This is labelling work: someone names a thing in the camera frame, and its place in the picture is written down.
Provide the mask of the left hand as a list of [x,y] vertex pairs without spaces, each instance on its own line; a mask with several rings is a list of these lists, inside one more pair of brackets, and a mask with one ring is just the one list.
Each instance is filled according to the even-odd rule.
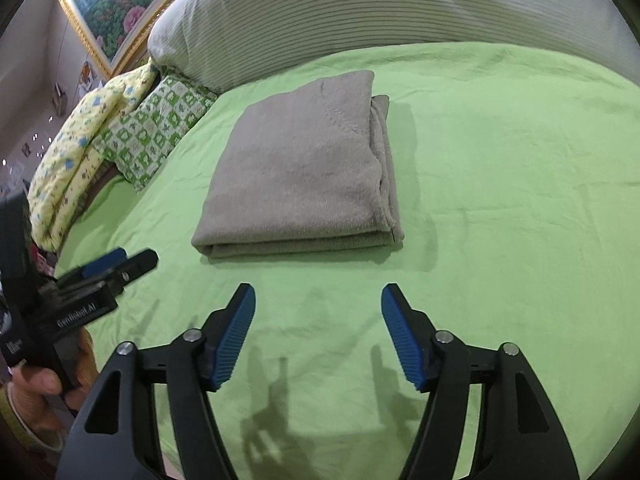
[[[98,375],[92,338],[88,330],[82,328],[78,337],[76,363],[76,380],[79,387],[65,396],[65,403],[71,410],[81,408]],[[62,393],[60,378],[53,370],[19,365],[12,370],[11,382],[11,399],[15,411],[38,438],[64,429],[47,401],[48,396],[57,398]]]

